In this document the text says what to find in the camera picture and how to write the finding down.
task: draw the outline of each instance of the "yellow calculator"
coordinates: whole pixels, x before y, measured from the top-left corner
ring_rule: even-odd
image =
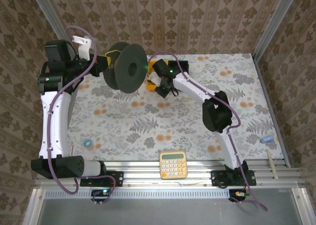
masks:
[[[160,176],[163,180],[183,179],[188,175],[184,150],[163,151],[159,156]]]

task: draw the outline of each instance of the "floral tablecloth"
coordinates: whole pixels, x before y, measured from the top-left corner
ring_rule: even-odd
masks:
[[[192,78],[207,88],[226,92],[242,125],[232,130],[246,159],[274,158],[283,154],[250,54],[179,55],[189,61]],[[172,60],[160,55],[155,59]],[[166,99],[146,90],[125,94],[109,88],[103,76],[86,76],[79,86],[69,125],[72,155],[88,160],[158,160],[162,150],[184,149],[188,159],[223,158],[218,140],[202,122],[202,107],[180,93]],[[274,135],[271,143],[259,139]],[[85,146],[90,139],[93,143]]]

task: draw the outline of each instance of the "calculator display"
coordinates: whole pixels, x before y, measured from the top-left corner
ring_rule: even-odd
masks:
[[[166,160],[166,159],[181,159],[184,158],[184,155],[182,153],[180,154],[164,154],[162,155],[162,159]]]

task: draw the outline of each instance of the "blue object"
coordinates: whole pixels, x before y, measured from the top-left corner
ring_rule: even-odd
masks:
[[[275,139],[275,137],[273,137],[273,135],[269,135],[266,137],[263,137],[262,139],[260,139],[261,143],[267,143],[267,142],[271,142]]]
[[[83,145],[85,147],[91,147],[93,145],[93,141],[90,139],[87,139],[86,141],[84,141]]]

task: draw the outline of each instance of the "brown damask wallpaper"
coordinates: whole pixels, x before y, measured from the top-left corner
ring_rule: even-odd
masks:
[[[293,166],[316,211],[316,0],[294,0],[259,66]]]
[[[147,54],[251,53],[279,0],[50,0],[64,27],[79,25],[103,53],[118,41]]]
[[[56,36],[35,0],[0,0],[0,224],[21,224],[33,189],[42,112],[36,79]]]

